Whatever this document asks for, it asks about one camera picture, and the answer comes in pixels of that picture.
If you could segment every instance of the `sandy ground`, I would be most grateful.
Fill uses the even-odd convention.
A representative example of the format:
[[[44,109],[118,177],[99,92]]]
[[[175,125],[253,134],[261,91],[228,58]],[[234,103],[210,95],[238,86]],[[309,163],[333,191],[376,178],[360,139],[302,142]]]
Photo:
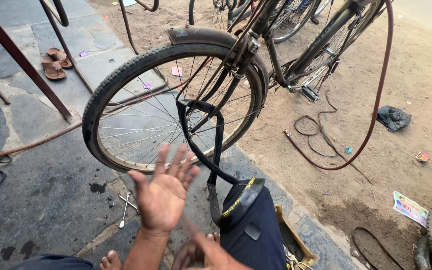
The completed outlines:
[[[104,17],[108,25],[129,47],[119,6],[112,0],[88,0]],[[188,1],[174,0],[160,3],[155,13],[143,11],[134,5],[127,8],[132,37],[137,49],[145,50],[169,40],[163,28],[187,23]],[[320,16],[321,24],[307,23],[290,40],[277,46],[281,62],[296,58],[326,22],[328,9]],[[370,124],[383,54],[386,46],[386,14],[376,20],[343,54],[336,72],[321,88],[321,99],[309,102],[300,94],[291,94],[279,88],[270,89],[265,109],[249,131],[237,142],[254,163],[276,181],[295,205],[306,209],[337,236],[351,236],[355,226],[366,226],[407,269],[414,267],[413,244],[421,236],[419,226],[393,210],[393,191],[396,190],[429,209],[432,205],[432,30],[421,21],[401,18],[395,12],[393,49],[381,98],[381,106],[404,108],[412,114],[412,123],[390,133],[376,122],[369,143],[354,164],[367,175],[370,184],[354,168],[348,166],[337,171],[315,168],[289,143],[283,130],[293,133],[292,138],[311,159],[330,167],[340,165],[340,157],[327,158],[309,149],[307,138],[299,135],[294,122],[302,115],[317,117],[318,112],[331,107],[324,97],[329,93],[335,113],[321,117],[321,123],[334,144],[342,152],[346,146],[356,152]],[[266,49],[261,50],[268,68],[271,67]],[[310,123],[301,123],[310,130]],[[311,138],[314,148],[333,154],[321,136]],[[419,151],[429,154],[431,161],[422,164],[413,156]],[[351,254],[357,255],[350,243]],[[379,253],[375,247],[367,252]],[[398,269],[381,259],[382,269]]]

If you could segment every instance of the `dark trousers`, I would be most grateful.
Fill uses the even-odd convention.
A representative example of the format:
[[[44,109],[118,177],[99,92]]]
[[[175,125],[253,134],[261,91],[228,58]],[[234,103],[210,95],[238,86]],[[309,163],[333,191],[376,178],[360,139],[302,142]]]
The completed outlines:
[[[240,181],[227,194],[223,203],[226,211],[240,196],[249,180]],[[249,223],[261,228],[253,240],[246,234]],[[231,227],[221,228],[221,246],[237,261],[255,270],[287,270],[283,239],[279,231],[273,199],[264,187],[244,217]],[[11,270],[89,270],[93,264],[82,258],[65,255],[42,255],[21,262]]]

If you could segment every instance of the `sandal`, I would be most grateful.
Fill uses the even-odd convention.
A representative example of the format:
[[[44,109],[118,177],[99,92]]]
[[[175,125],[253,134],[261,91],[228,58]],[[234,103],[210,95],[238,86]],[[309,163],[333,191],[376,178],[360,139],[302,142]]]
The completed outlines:
[[[66,52],[64,52],[62,49],[49,48],[47,49],[46,53],[54,60],[59,61],[59,63],[64,69],[70,69],[73,67],[73,64],[71,64],[71,62],[69,61]]]
[[[41,65],[43,65],[44,74],[48,79],[58,81],[66,78],[66,73],[61,69],[62,66],[59,61],[45,57],[41,59]]]

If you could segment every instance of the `rusty mudguard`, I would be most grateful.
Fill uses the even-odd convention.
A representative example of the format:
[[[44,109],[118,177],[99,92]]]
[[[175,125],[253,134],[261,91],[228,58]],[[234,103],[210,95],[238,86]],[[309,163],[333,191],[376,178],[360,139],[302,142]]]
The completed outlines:
[[[236,43],[236,40],[238,40],[238,37],[231,33],[206,26],[179,25],[168,27],[164,30],[166,31],[172,45],[206,43],[231,49],[234,43]],[[263,91],[262,105],[264,106],[268,94],[268,71],[259,54],[255,55],[252,62],[258,70],[259,78],[261,80],[261,88]]]

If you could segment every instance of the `hand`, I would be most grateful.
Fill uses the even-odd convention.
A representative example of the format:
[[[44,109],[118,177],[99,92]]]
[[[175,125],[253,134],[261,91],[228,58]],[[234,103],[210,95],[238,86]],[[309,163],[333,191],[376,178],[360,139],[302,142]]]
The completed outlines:
[[[189,184],[199,173],[199,167],[191,164],[195,156],[189,152],[184,164],[179,167],[187,152],[185,145],[177,151],[171,167],[165,171],[169,145],[163,143],[156,160],[153,179],[137,171],[128,174],[136,184],[136,200],[141,213],[141,228],[155,236],[168,236],[178,224],[186,200]]]
[[[204,268],[187,268],[196,261],[204,260]],[[177,252],[171,270],[251,270],[231,257],[218,242],[209,240],[196,232],[192,239]]]

